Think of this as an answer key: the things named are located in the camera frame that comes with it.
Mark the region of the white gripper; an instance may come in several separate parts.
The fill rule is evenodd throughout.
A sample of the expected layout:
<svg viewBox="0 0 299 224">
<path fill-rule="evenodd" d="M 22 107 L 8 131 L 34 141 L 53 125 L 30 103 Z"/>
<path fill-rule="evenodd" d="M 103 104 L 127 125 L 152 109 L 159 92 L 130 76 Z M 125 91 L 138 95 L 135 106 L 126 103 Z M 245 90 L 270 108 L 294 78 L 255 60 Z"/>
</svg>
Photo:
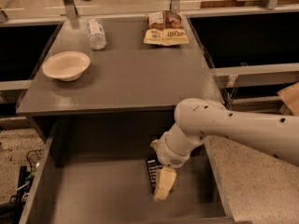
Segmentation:
<svg viewBox="0 0 299 224">
<path fill-rule="evenodd" d="M 160 164 L 167 166 L 157 172 L 153 196 L 155 202 L 159 203 L 167 199 L 177 177 L 174 169 L 180 168 L 190 157 L 189 144 L 181 134 L 171 132 L 165 132 L 159 140 L 150 143 L 149 146 L 156 151 Z"/>
</svg>

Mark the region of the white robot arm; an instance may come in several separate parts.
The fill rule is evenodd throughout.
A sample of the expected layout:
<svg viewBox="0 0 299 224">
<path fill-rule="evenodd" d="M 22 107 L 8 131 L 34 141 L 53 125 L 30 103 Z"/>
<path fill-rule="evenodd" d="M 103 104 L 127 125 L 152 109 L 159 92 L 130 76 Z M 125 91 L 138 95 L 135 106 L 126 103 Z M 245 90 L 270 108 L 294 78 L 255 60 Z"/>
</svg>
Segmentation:
<svg viewBox="0 0 299 224">
<path fill-rule="evenodd" d="M 167 199 L 177 173 L 209 136 L 233 140 L 283 161 L 299 165 L 299 118 L 296 116 L 237 112 L 219 102 L 189 98 L 175 108 L 175 122 L 151 147 L 163 166 L 157 171 L 153 200 Z"/>
</svg>

